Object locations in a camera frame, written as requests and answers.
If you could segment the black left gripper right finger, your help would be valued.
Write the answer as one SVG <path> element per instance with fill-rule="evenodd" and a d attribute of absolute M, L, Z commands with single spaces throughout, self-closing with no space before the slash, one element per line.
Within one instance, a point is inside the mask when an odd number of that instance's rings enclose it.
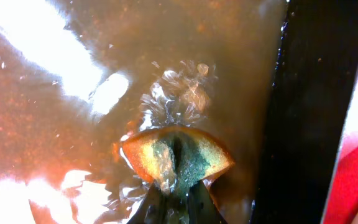
<path fill-rule="evenodd" d="M 187 204 L 189 224 L 227 224 L 202 180 L 189 189 Z"/>

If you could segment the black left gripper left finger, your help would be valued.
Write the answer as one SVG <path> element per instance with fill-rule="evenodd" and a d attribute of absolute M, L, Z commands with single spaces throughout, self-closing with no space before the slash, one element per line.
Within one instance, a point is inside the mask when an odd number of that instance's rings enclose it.
<path fill-rule="evenodd" d="M 127 224 L 163 224 L 167 214 L 168 197 L 154 182 Z"/>

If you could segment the green yellow sponge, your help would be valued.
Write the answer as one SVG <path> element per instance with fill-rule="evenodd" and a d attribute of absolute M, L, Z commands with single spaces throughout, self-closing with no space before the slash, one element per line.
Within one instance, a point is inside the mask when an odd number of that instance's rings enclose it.
<path fill-rule="evenodd" d="M 223 144 L 186 126 L 148 129 L 126 139 L 122 151 L 135 173 L 166 195 L 184 197 L 201 180 L 215 181 L 234 165 Z"/>

